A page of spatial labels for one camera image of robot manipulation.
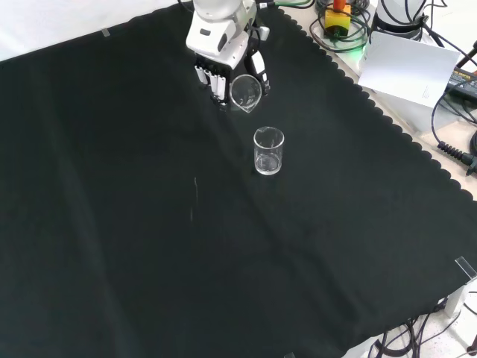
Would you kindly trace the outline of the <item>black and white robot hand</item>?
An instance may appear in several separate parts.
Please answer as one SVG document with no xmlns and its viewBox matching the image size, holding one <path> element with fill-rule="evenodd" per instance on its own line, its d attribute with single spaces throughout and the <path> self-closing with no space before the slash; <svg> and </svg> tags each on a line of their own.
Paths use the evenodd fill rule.
<svg viewBox="0 0 477 358">
<path fill-rule="evenodd" d="M 246 74 L 258 81 L 256 88 L 261 95 L 270 89 L 265 62 L 259 51 L 261 42 L 268 38 L 270 29 L 252 20 L 236 35 L 239 26 L 231 19 L 206 22 L 195 14 L 186 38 L 186 45 L 196 55 L 195 70 L 199 81 L 208 86 L 212 100 L 225 105 L 233 94 L 232 84 L 237 84 L 243 65 Z"/>
</svg>

